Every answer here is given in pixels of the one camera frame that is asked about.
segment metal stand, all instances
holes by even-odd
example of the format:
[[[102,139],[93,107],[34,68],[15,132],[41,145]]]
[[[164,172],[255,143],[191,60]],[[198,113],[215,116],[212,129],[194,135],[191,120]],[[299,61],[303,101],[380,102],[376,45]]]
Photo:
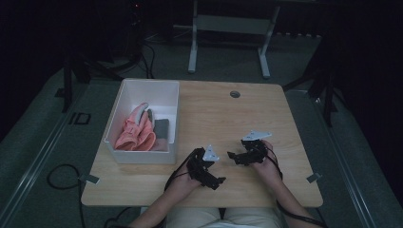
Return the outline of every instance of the metal stand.
[[[196,72],[198,55],[198,30],[213,30],[223,32],[238,32],[264,35],[264,43],[258,48],[260,67],[263,78],[269,78],[269,66],[266,51],[273,35],[280,7],[275,7],[271,19],[237,18],[198,14],[198,0],[193,1],[192,47],[189,57],[189,73]]]

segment white plastic bin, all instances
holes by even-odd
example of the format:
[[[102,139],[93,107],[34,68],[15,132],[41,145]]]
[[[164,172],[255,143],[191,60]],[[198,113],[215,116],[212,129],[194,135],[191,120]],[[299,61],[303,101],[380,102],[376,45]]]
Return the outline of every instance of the white plastic bin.
[[[104,139],[117,163],[176,163],[179,114],[179,89],[176,81],[124,79],[112,110],[112,120]],[[114,145],[123,132],[125,120],[135,107],[148,103],[155,120],[168,119],[168,151],[115,150]]]

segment person's left hand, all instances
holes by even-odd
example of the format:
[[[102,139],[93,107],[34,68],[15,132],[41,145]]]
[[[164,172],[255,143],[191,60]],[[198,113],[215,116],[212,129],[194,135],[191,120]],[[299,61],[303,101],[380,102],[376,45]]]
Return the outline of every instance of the person's left hand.
[[[189,196],[190,193],[200,185],[201,183],[198,180],[190,178],[185,163],[181,169],[178,170],[176,178],[171,181],[165,193],[179,202]]]

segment hand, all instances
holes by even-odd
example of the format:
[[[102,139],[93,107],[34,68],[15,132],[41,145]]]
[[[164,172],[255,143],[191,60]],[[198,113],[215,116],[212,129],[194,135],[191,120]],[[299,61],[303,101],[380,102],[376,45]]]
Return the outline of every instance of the hand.
[[[189,196],[190,193],[200,185],[201,183],[198,180],[190,178],[185,163],[181,169],[178,170],[176,178],[171,181],[165,193],[179,202]]]
[[[267,149],[267,156],[270,157],[273,161],[277,161],[277,158],[273,152],[273,145],[265,140],[261,140],[262,143],[268,148]],[[282,182],[281,176],[276,168],[276,165],[273,164],[272,161],[268,160],[267,158],[262,163],[251,163],[250,164],[262,178],[262,180],[267,183],[269,186],[274,186],[279,182]]]

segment pink cloth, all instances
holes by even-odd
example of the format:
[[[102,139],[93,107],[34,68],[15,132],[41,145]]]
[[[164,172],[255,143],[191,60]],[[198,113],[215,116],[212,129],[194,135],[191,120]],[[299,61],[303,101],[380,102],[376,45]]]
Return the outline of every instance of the pink cloth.
[[[147,103],[137,106],[125,121],[124,132],[116,141],[115,148],[126,151],[148,151],[153,146],[156,136],[152,122],[148,118]]]

